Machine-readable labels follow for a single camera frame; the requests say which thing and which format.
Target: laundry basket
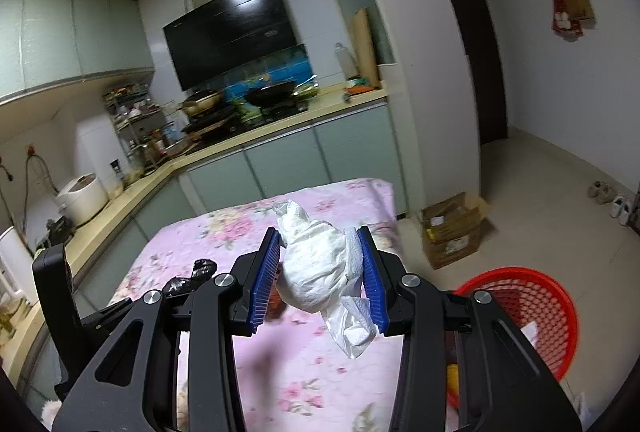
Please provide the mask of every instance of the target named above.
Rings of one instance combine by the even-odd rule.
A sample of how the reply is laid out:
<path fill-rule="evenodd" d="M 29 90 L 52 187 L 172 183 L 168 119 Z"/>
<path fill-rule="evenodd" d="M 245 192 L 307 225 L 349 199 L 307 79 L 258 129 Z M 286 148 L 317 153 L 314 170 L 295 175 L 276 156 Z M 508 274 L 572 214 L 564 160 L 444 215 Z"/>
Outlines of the laundry basket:
<path fill-rule="evenodd" d="M 465 282 L 455 293 L 468 297 L 478 289 L 491 292 L 518 327 L 536 321 L 536 351 L 556 380 L 562 380 L 578 343 L 578 317 L 574 302 L 564 288 L 535 269 L 509 267 L 482 273 Z M 458 407 L 455 394 L 448 392 L 447 399 Z"/>

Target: baseboard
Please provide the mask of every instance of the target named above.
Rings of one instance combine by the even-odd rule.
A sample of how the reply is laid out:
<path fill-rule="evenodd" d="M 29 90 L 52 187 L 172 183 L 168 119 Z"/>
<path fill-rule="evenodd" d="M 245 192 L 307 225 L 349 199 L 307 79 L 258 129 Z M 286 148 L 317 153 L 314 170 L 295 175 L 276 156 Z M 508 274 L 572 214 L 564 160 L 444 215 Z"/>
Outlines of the baseboard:
<path fill-rule="evenodd" d="M 623 185 L 615 178 L 611 177 L 609 174 L 600 170 L 595 165 L 591 165 L 588 161 L 583 160 L 581 157 L 572 154 L 571 152 L 563 149 L 562 147 L 558 147 L 556 144 L 547 141 L 546 139 L 540 138 L 539 136 L 532 135 L 531 133 L 527 133 L 522 129 L 518 129 L 517 127 L 510 126 L 508 129 L 509 138 L 520 139 L 522 141 L 526 141 L 532 147 L 539 149 L 542 152 L 546 152 L 546 154 L 552 155 L 555 158 L 560 159 L 568 164 L 571 164 L 582 173 L 589 176 L 593 181 L 601 180 L 609 183 L 610 186 L 615 188 L 620 194 L 625 194 L 630 197 L 634 197 L 636 195 L 629 187 Z"/>

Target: red basket rim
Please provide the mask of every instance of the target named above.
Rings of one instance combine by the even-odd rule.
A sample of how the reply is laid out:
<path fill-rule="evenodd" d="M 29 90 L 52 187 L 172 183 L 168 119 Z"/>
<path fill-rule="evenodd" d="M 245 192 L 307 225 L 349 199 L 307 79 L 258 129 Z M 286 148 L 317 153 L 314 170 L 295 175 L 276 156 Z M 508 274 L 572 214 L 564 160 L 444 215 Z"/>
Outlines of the red basket rim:
<path fill-rule="evenodd" d="M 575 350 L 578 345 L 578 315 L 575 310 L 574 301 L 569 296 L 567 291 L 556 282 L 555 279 L 549 277 L 546 273 L 542 273 L 536 269 L 531 268 L 522 268 L 518 266 L 506 266 L 505 268 L 497 268 L 492 269 L 490 271 L 486 271 L 477 275 L 476 277 L 470 279 L 465 282 L 462 286 L 460 286 L 457 290 L 455 290 L 456 295 L 468 296 L 476 289 L 480 289 L 482 286 L 489 282 L 497 282 L 497 281 L 505 281 L 508 279 L 518 279 L 525 282 L 534 282 L 542 287 L 545 287 L 550 292 L 552 292 L 560 301 L 562 308 L 566 314 L 567 326 L 569 328 L 569 338 L 566 348 L 566 355 L 564 357 L 564 361 L 558 368 L 558 372 L 554 374 L 556 380 L 558 382 L 562 380 L 569 370 L 571 363 L 574 360 Z M 447 397 L 450 403 L 456 403 L 455 407 L 458 405 L 458 398 L 456 398 L 453 394 L 447 391 Z"/>

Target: rice cooker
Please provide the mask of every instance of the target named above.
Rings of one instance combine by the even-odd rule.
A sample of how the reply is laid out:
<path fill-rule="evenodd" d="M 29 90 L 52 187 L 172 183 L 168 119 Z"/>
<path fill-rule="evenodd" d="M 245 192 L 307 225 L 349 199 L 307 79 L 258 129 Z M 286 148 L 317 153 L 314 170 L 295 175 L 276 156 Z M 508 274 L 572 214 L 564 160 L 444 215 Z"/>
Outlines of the rice cooker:
<path fill-rule="evenodd" d="M 56 197 L 60 212 L 77 227 L 94 217 L 107 201 L 107 192 L 95 174 L 71 180 Z"/>

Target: dark brown door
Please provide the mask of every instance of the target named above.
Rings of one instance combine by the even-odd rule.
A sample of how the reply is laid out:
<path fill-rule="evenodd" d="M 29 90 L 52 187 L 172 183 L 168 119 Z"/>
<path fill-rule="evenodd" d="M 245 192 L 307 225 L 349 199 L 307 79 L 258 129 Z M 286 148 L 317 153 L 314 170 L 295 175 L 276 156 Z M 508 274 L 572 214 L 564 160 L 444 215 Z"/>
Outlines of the dark brown door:
<path fill-rule="evenodd" d="M 480 143 L 507 137 L 504 81 L 486 0 L 451 0 L 469 58 L 476 92 Z"/>

